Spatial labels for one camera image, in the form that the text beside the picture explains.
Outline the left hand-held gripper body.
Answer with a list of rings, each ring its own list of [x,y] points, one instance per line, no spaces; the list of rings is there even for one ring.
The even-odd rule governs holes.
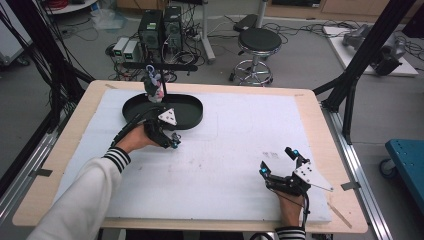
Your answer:
[[[163,108],[150,108],[143,114],[142,120],[145,133],[152,141],[156,142],[160,147],[171,148],[171,141],[178,140],[174,140],[172,135],[167,136],[164,133],[165,123],[159,119],[159,116],[164,112],[165,110]]]

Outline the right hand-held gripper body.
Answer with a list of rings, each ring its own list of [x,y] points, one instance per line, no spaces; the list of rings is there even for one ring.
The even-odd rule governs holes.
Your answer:
[[[265,181],[270,190],[276,190],[292,196],[305,194],[311,186],[332,192],[333,186],[323,177],[311,162],[296,168],[290,176],[276,176],[276,181]]]

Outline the black tray stand with crossbar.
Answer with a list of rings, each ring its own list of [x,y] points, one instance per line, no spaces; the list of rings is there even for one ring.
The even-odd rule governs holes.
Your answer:
[[[136,115],[143,114],[150,108],[159,107],[165,110],[159,116],[159,119],[165,123],[166,130],[188,130],[197,126],[203,118],[202,102],[191,95],[171,94],[167,92],[164,70],[195,72],[197,67],[194,65],[165,64],[165,63],[136,63],[126,62],[123,66],[127,69],[145,70],[145,67],[151,64],[155,67],[155,73],[161,75],[161,83],[164,91],[164,98],[160,103],[153,103],[148,100],[146,91],[142,94],[130,98],[122,107],[122,114],[127,123]]]

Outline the white and pink plush toy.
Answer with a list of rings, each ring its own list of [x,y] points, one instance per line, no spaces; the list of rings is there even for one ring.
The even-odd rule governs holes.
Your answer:
[[[153,103],[160,103],[164,98],[164,91],[160,79],[161,75],[153,72],[150,73],[149,77],[144,81],[144,88],[148,100]]]

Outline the person's left hand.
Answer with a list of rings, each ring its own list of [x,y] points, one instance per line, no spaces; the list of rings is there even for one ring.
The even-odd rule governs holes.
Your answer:
[[[117,148],[122,149],[126,153],[131,153],[134,150],[142,149],[146,146],[157,146],[157,143],[147,136],[143,125],[138,125],[132,129],[116,144]]]

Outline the white foam mat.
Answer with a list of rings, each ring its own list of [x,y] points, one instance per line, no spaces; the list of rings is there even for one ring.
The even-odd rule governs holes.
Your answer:
[[[204,107],[194,128],[180,131],[175,149],[148,146],[131,163],[109,204],[110,218],[278,221],[277,196],[259,173],[288,176],[285,148],[312,156],[294,96],[197,93]]]

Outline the black computer tower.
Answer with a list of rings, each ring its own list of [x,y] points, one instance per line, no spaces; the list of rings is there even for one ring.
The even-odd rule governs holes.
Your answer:
[[[164,39],[163,12],[148,9],[144,12],[138,27],[138,35],[145,51],[160,54]]]
[[[165,36],[168,48],[172,51],[182,50],[182,20],[180,6],[167,6],[164,11]]]

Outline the beige desk with white legs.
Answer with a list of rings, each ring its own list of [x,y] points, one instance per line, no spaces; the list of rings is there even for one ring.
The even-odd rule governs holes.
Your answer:
[[[259,9],[257,13],[256,28],[261,28],[267,7],[268,0],[259,0]],[[216,56],[208,39],[208,2],[209,0],[201,0],[202,2],[202,30],[200,32],[201,42],[206,54],[206,63],[213,64]]]

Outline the blue cart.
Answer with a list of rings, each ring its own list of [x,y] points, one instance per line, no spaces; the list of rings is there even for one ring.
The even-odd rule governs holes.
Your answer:
[[[424,215],[424,140],[391,139],[385,143],[389,158],[379,164],[386,179],[400,175]]]

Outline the white floor platform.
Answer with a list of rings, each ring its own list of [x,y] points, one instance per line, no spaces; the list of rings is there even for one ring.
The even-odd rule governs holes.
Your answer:
[[[349,33],[350,30],[348,28],[339,28],[331,26],[324,26],[323,29],[325,33],[330,35],[329,41],[332,45],[332,48],[336,53],[343,68],[346,68],[356,53],[352,46],[344,46],[342,44],[344,35],[346,33]],[[390,76],[415,77],[418,75],[418,72],[409,64],[409,62],[404,57],[401,57],[399,61],[400,65],[390,73]]]

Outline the black stool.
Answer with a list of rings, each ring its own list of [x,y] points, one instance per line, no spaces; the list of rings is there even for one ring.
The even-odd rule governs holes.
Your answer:
[[[282,46],[280,36],[263,28],[249,28],[239,34],[239,55],[250,54],[251,59],[239,62],[230,73],[229,80],[238,80],[239,84],[260,85],[271,84],[273,73],[269,66],[261,61],[276,54]]]

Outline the clear plastic bag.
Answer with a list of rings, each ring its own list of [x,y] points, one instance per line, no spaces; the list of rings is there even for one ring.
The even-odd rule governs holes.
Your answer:
[[[97,30],[121,29],[126,20],[111,9],[97,9],[90,12],[93,27]]]

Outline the grey machine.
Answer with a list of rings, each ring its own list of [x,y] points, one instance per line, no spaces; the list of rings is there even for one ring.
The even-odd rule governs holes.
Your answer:
[[[346,33],[343,36],[342,45],[352,46],[357,51],[370,30],[369,25],[363,24],[358,29]],[[370,66],[379,76],[389,75],[401,65],[400,59],[405,53],[405,42],[398,40],[394,34],[391,34],[379,49],[377,56],[371,60]]]

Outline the round white table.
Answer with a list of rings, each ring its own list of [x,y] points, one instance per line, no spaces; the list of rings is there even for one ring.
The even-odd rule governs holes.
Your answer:
[[[71,13],[96,5],[97,0],[45,0],[43,8],[48,14]]]

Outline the wooden cabinet with drawers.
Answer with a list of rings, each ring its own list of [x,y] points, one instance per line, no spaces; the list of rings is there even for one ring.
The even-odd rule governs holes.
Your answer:
[[[116,0],[121,9],[155,9],[176,0]],[[332,19],[375,21],[390,0],[321,0],[318,7],[275,5],[269,0],[265,15],[267,17],[299,19]],[[207,0],[209,15],[242,15],[256,13],[259,0]]]

